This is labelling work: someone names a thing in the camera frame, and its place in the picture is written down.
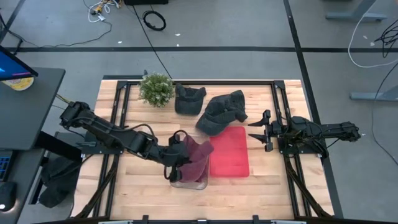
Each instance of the monitor screen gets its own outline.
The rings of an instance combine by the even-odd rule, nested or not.
[[[21,62],[6,49],[0,47],[0,80],[12,80],[37,76],[33,69]]]

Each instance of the gray floor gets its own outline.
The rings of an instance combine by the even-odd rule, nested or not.
[[[96,3],[86,0],[87,4]],[[359,1],[328,2],[321,0],[290,0],[292,13],[302,47],[347,47],[355,23],[327,21],[327,11],[351,10]],[[2,0],[2,15],[7,19],[17,1]],[[167,20],[163,32],[148,30],[156,47],[179,46],[261,46],[294,47],[284,4],[280,0],[170,0],[170,4],[154,6]],[[138,6],[141,15],[148,6]],[[353,47],[370,47],[370,43],[396,19],[395,0],[378,1],[372,12],[389,16],[381,23],[361,24]],[[76,47],[148,47],[138,20],[126,7],[111,8],[108,22],[112,33],[101,40]],[[11,30],[37,45],[70,44],[99,36],[107,24],[91,24],[81,1],[26,0]],[[7,35],[1,43],[15,46],[17,40]],[[18,57],[31,67],[64,68],[67,71],[60,94],[94,106],[103,75],[141,74],[143,69],[164,72],[152,52],[30,52]],[[296,53],[292,52],[159,52],[174,78],[292,78],[301,79]],[[365,134],[356,143],[337,142],[331,149],[341,206],[346,218],[398,222],[397,166],[373,141],[371,135],[371,103],[351,101],[351,91],[376,91],[391,67],[358,68],[346,53],[305,53],[322,123],[352,121]],[[381,60],[381,53],[353,54],[363,65],[388,62],[398,57],[390,54]],[[398,81],[393,72],[385,88]],[[383,146],[398,156],[395,103],[375,105],[376,136]],[[44,130],[62,130],[58,125],[61,111],[52,108]],[[68,199],[51,210],[29,205],[22,212],[20,223],[44,222],[66,218],[71,207]]]

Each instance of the wooden table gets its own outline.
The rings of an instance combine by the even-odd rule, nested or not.
[[[103,80],[99,89],[95,113],[107,120],[111,117],[117,82]],[[301,81],[285,80],[285,85],[292,116],[310,119]],[[249,118],[243,123],[235,121],[230,125],[244,126],[246,133],[263,132],[264,128],[249,127],[247,124],[259,121],[265,109],[270,109],[271,119],[275,119],[271,88],[264,85],[205,87],[207,95],[202,112],[214,96],[229,94],[237,89],[243,91]],[[208,136],[195,129],[200,115],[191,117],[176,114],[174,100],[161,110],[153,108],[139,100],[138,94],[138,87],[133,86],[129,95],[126,125],[149,124],[161,145],[167,145],[168,138],[179,129],[186,130],[197,142],[208,139]],[[293,219],[284,160],[277,148],[276,139],[273,141],[274,150],[265,153],[264,145],[248,137],[250,176],[241,179],[209,177],[208,186],[204,190],[174,188],[164,179],[161,164],[125,152],[119,160],[111,219],[141,220],[143,215],[149,215],[151,220],[250,220],[253,215],[259,215],[260,219]],[[307,188],[325,211],[333,214],[321,160],[315,154],[302,154],[300,157]],[[82,210],[95,192],[102,160],[102,155],[95,155],[81,168],[72,216]],[[103,214],[107,193],[106,190],[100,214]],[[300,214],[304,215],[297,187],[296,194]]]

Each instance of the green plant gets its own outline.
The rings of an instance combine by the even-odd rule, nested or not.
[[[139,97],[145,103],[163,108],[174,97],[173,81],[161,73],[144,75],[139,84]]]

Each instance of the black floor stripe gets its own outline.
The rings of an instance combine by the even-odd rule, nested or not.
[[[320,117],[318,113],[317,104],[315,102],[315,97],[313,95],[310,77],[308,76],[307,66],[305,65],[305,60],[303,56],[303,51],[300,45],[299,36],[297,35],[297,29],[294,23],[292,10],[290,8],[289,0],[284,0],[284,5],[287,14],[287,20],[289,22],[290,31],[292,33],[294,45],[296,48],[296,54],[298,58],[298,64],[300,65],[301,73],[303,76],[303,82],[305,91],[307,92],[308,104],[310,105],[310,112],[314,122],[320,124]],[[343,218],[343,210],[341,208],[340,200],[338,197],[337,187],[335,178],[333,175],[333,170],[331,169],[331,163],[329,158],[322,160],[323,168],[325,170],[325,177],[328,184],[328,190],[330,194],[330,199],[332,201],[332,206],[334,214],[337,218]]]
[[[22,6],[24,5],[26,0],[19,0],[17,7],[14,9],[14,12],[12,12],[10,18],[8,19],[6,25],[8,28],[11,29],[11,25],[14,22],[15,18],[17,17],[20,9],[22,8]],[[2,42],[2,40],[4,40],[4,38],[6,37],[7,32],[2,31],[0,34],[0,43]]]
[[[15,47],[6,47],[10,52]],[[224,46],[224,47],[155,47],[156,52],[295,52],[295,47],[251,47],[251,46]],[[56,47],[37,48],[22,47],[19,52],[153,52],[150,47]],[[303,47],[303,53],[347,53],[347,48]],[[381,53],[381,48],[353,48],[352,53]]]

